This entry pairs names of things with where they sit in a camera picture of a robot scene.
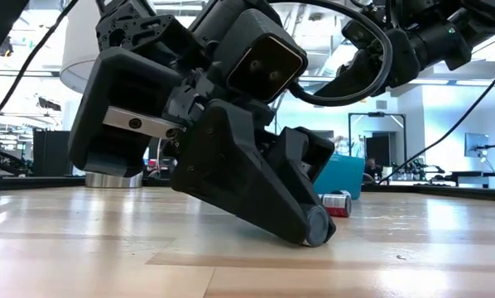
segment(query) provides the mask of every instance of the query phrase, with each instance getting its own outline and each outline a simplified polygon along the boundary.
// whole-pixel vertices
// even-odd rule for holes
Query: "silver metal plate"
[[[131,132],[139,132],[150,137],[166,138],[166,132],[172,128],[181,129],[181,125],[161,118],[134,113],[121,108],[109,107],[103,123]]]

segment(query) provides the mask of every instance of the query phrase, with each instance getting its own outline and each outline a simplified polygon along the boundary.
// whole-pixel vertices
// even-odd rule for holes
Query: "silver cylinder base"
[[[85,186],[91,188],[132,189],[142,187],[142,173],[132,178],[122,178],[112,175],[86,173]]]

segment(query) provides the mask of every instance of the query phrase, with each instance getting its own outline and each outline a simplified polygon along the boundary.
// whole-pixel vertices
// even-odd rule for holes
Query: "person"
[[[365,163],[365,170],[363,171],[365,174],[370,175],[372,178],[381,179],[382,178],[382,167],[377,166],[376,160],[374,157],[369,157],[367,162]]]

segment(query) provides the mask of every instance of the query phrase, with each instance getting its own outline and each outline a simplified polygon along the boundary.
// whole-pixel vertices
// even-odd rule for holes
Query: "black plastic housing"
[[[243,12],[214,52],[228,88],[264,103],[274,100],[308,65],[306,53],[270,17]]]
[[[109,107],[160,117],[181,77],[122,48],[100,53],[71,129],[69,156],[83,171],[132,177],[142,171],[151,137],[103,124]]]
[[[289,243],[322,245],[336,227],[312,181],[334,144],[299,127],[265,132],[263,155],[250,112],[215,99],[180,142],[172,189],[192,195]],[[305,171],[303,163],[311,165]]]

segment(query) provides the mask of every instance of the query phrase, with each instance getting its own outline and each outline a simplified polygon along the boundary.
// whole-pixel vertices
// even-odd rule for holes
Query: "black cable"
[[[360,2],[358,2],[358,0],[350,0],[350,2],[355,6],[355,7],[359,7],[359,8],[364,8],[365,7],[365,4],[362,4]]]
[[[294,95],[295,97],[301,99],[306,103],[310,103],[314,105],[320,105],[324,107],[341,107],[365,99],[371,96],[374,92],[376,92],[378,89],[380,89],[383,86],[383,84],[387,79],[387,76],[391,71],[391,65],[393,62],[393,47],[391,41],[389,40],[389,37],[387,37],[386,33],[377,24],[375,24],[369,18],[365,17],[360,12],[356,12],[351,8],[345,7],[335,2],[331,2],[329,0],[269,0],[269,3],[282,3],[282,2],[298,2],[298,3],[310,4],[344,14],[345,16],[354,19],[356,22],[360,23],[365,29],[370,31],[371,34],[380,41],[380,44],[382,44],[382,49],[383,49],[382,66],[378,71],[377,77],[368,87],[357,92],[356,94],[344,95],[335,98],[324,98],[306,93],[298,82],[293,82],[289,87],[290,93],[292,95]]]
[[[95,0],[95,2],[97,3],[97,7],[99,8],[100,14],[104,14],[106,11],[106,4],[104,0]]]
[[[381,184],[382,182],[387,181],[389,178],[391,178],[394,175],[394,173],[398,172],[401,168],[406,166],[408,163],[413,161],[415,158],[417,158],[418,156],[420,156],[424,152],[430,150],[431,148],[437,146],[445,138],[447,138],[464,121],[464,119],[466,119],[466,117],[469,116],[469,114],[478,106],[478,104],[485,98],[485,96],[487,96],[488,92],[490,92],[490,90],[492,90],[494,85],[495,85],[495,79],[492,81],[492,83],[490,83],[490,85],[485,89],[485,91],[483,91],[481,96],[479,96],[479,98],[472,104],[472,106],[464,113],[463,117],[461,117],[461,119],[456,124],[454,124],[454,126],[444,136],[442,136],[439,140],[435,141],[433,144],[431,144],[428,147],[424,148],[423,150],[419,151],[414,156],[410,157],[407,161],[404,161],[404,163],[402,163],[400,166],[398,166],[397,169],[393,171],[393,173],[391,173],[389,176],[380,180],[380,182],[378,184]]]
[[[41,38],[40,42],[34,47],[32,50],[31,54],[26,58],[25,62],[23,63],[23,66],[17,73],[17,77],[12,83],[12,86],[10,86],[10,89],[8,90],[7,94],[5,95],[5,98],[2,100],[0,103],[0,112],[2,109],[7,105],[8,101],[14,94],[14,91],[16,90],[17,86],[19,85],[19,82],[22,80],[23,75],[26,72],[26,69],[29,67],[31,64],[32,60],[34,60],[34,57],[36,57],[36,54],[43,48],[43,45],[49,40],[50,36],[56,31],[56,28],[60,25],[60,23],[64,20],[65,16],[69,13],[69,11],[74,7],[74,5],[78,2],[78,0],[71,0],[69,4],[64,8],[62,13],[58,16],[56,19],[55,25],[53,25],[47,33]]]
[[[9,159],[10,161],[14,161],[14,162],[16,162],[17,164],[19,164],[20,166],[22,166],[22,167],[25,167],[25,168],[26,168],[26,164],[25,164],[25,162],[23,162],[20,158],[17,158],[17,157],[15,157],[15,156],[13,156],[13,155],[11,155],[11,154],[8,154],[8,153],[6,153],[6,152],[3,152],[3,151],[0,151],[0,156],[5,157],[5,158]]]
[[[392,25],[391,19],[391,0],[386,0],[386,24],[388,26]]]
[[[25,175],[28,174],[28,168],[26,166],[18,169],[14,166],[11,166],[10,164],[6,164],[1,161],[0,161],[0,170],[6,171],[16,176],[19,176],[21,174],[25,174]]]

